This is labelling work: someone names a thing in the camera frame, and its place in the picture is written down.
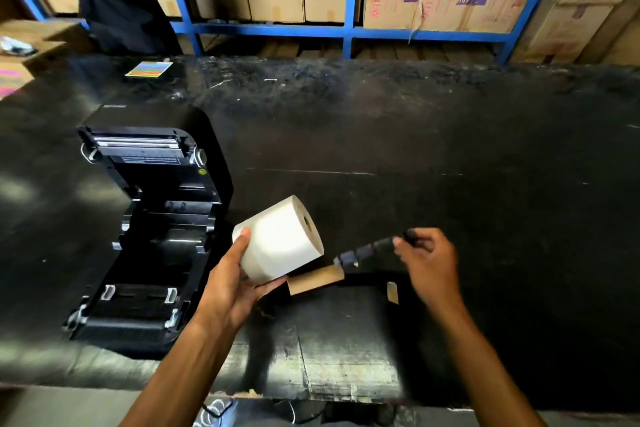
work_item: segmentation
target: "person's right hand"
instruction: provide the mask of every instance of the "person's right hand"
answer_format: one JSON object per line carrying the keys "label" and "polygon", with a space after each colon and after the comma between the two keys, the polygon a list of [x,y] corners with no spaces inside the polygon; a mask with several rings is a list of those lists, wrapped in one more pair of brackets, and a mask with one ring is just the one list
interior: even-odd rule
{"label": "person's right hand", "polygon": [[437,228],[416,228],[415,247],[394,238],[396,255],[406,264],[411,284],[439,323],[464,308],[458,288],[458,256],[453,244]]}

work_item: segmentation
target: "shelf rack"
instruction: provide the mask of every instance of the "shelf rack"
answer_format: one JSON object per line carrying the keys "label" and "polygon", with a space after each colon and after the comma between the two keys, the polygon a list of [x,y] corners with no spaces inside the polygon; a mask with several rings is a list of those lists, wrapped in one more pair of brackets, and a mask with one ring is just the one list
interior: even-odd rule
{"label": "shelf rack", "polygon": [[[23,0],[37,20],[54,19],[44,10],[38,0]],[[195,54],[202,55],[200,34],[228,34],[228,35],[263,35],[284,37],[332,37],[342,39],[342,54],[344,58],[351,58],[351,44],[354,39],[409,39],[420,41],[465,41],[465,42],[493,42],[501,43],[495,61],[504,64],[508,61],[518,38],[531,16],[539,0],[528,0],[508,34],[494,34],[488,32],[437,32],[414,31],[402,29],[365,29],[354,25],[356,0],[346,0],[345,20],[343,25],[309,25],[309,24],[278,24],[278,23],[225,23],[219,21],[198,22],[192,18],[186,0],[176,0],[182,20],[172,21],[177,34],[188,36]]]}

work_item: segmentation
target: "white paper roll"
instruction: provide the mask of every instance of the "white paper roll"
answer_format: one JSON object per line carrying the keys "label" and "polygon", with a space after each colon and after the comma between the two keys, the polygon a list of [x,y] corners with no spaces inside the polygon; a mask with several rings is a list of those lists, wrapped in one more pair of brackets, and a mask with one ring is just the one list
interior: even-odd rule
{"label": "white paper roll", "polygon": [[244,227],[251,229],[251,241],[240,265],[258,285],[324,255],[316,225],[295,196],[236,225],[234,241]]}

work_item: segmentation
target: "person's left hand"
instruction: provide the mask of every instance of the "person's left hand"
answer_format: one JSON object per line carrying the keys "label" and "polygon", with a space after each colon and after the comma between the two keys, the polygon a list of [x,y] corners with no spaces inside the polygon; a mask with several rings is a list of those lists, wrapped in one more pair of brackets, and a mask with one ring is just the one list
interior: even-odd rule
{"label": "person's left hand", "polygon": [[211,327],[237,331],[249,317],[255,303],[287,280],[284,276],[256,286],[251,280],[241,279],[240,259],[249,245],[250,237],[251,229],[245,227],[209,273],[196,316],[203,318],[205,324]]}

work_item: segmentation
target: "colorful card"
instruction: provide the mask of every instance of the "colorful card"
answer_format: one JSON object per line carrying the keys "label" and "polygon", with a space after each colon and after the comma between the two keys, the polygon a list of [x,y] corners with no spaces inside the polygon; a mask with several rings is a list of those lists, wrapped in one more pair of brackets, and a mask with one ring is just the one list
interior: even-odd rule
{"label": "colorful card", "polygon": [[158,62],[158,61],[142,61],[133,68],[125,76],[135,76],[137,78],[157,78],[162,75],[172,62]]}

